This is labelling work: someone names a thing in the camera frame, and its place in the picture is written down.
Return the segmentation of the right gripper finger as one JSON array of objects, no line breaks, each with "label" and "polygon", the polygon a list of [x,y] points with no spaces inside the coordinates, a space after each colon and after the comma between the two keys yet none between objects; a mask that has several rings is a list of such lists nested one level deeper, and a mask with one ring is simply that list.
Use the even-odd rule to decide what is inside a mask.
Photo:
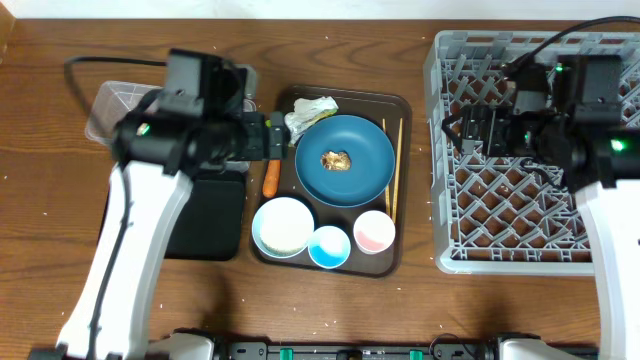
[{"label": "right gripper finger", "polygon": [[450,114],[447,118],[442,120],[441,129],[443,131],[449,131],[450,126],[458,122],[462,117],[463,117],[463,109],[460,108],[458,111]]},{"label": "right gripper finger", "polygon": [[442,133],[447,139],[447,142],[451,144],[452,148],[459,154],[462,155],[462,138],[452,130],[443,130]]}]

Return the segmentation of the brown food scrap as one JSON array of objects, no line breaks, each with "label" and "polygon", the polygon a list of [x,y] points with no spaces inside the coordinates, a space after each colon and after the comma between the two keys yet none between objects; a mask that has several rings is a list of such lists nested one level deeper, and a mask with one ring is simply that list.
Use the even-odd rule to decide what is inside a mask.
[{"label": "brown food scrap", "polygon": [[328,171],[343,172],[351,168],[351,159],[344,151],[328,151],[321,156],[321,164]]}]

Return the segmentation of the dark blue plate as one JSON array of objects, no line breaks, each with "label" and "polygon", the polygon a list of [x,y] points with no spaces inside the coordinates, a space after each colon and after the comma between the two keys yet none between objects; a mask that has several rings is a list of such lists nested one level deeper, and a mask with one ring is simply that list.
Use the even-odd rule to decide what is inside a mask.
[{"label": "dark blue plate", "polygon": [[394,175],[394,147],[374,122],[336,115],[313,125],[295,153],[302,187],[316,200],[334,207],[367,204],[382,193]]}]

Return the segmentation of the small blue cup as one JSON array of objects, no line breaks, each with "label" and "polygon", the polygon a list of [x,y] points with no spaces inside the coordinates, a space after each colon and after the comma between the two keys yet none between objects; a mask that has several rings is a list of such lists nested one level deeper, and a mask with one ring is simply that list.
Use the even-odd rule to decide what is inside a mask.
[{"label": "small blue cup", "polygon": [[322,226],[312,233],[307,250],[314,264],[324,269],[335,269],[349,258],[351,243],[341,228]]}]

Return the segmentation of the pink white cup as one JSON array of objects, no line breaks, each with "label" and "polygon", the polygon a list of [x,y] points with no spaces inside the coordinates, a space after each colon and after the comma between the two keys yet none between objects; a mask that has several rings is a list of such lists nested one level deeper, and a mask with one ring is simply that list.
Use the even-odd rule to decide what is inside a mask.
[{"label": "pink white cup", "polygon": [[357,247],[368,255],[387,250],[396,237],[393,220],[385,212],[370,210],[362,213],[353,224]]}]

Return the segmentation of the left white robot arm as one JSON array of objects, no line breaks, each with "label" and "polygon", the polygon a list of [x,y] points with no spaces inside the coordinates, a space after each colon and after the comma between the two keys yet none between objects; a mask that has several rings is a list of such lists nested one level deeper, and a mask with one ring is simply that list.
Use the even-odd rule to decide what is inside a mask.
[{"label": "left white robot arm", "polygon": [[161,88],[146,92],[112,128],[115,164],[96,253],[80,298],[62,327],[55,359],[213,359],[213,337],[178,329],[149,337],[149,316],[173,228],[201,170],[231,161],[280,160],[288,131],[279,113],[246,111],[257,75],[216,55],[173,49]]}]

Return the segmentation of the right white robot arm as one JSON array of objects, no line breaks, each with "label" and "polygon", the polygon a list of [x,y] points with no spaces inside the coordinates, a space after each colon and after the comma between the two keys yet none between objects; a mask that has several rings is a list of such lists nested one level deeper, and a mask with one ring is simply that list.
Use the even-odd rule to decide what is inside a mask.
[{"label": "right white robot arm", "polygon": [[548,69],[524,55],[504,68],[510,107],[466,105],[442,131],[466,155],[522,157],[562,170],[591,248],[599,358],[639,356],[639,131],[621,121],[618,55],[562,55]]}]

